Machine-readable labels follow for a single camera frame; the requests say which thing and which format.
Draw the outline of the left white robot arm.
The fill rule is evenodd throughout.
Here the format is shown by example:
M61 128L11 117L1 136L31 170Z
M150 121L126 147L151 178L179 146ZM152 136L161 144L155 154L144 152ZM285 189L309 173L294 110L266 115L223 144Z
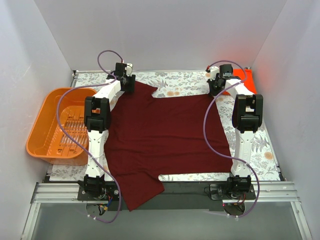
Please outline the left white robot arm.
M88 161L83 181L78 184L84 192L95 200L106 196L105 173L103 167L104 145L111 126L111 100L118 92L133 93L136 76L131 63L117 62L112 76L93 96L84 101L84 125L88 134Z

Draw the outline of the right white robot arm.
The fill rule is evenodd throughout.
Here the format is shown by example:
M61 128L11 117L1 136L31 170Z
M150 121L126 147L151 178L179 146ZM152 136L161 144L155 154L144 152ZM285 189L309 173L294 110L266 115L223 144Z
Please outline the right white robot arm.
M237 199L251 187L251 150L256 132L263 121L263 96L248 89L244 81L234 75L231 64L209 65L207 83L209 94L216 97L227 92L234 99L232 126L235 130L235 152L230 176L223 187L227 195Z

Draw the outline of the maroon t shirt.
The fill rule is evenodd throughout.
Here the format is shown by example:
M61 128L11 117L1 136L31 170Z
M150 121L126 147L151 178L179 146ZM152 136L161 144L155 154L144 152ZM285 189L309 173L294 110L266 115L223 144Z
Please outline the maroon t shirt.
M130 211L164 191L160 175L228 173L230 147L206 94L155 98L141 82L111 111L104 153Z

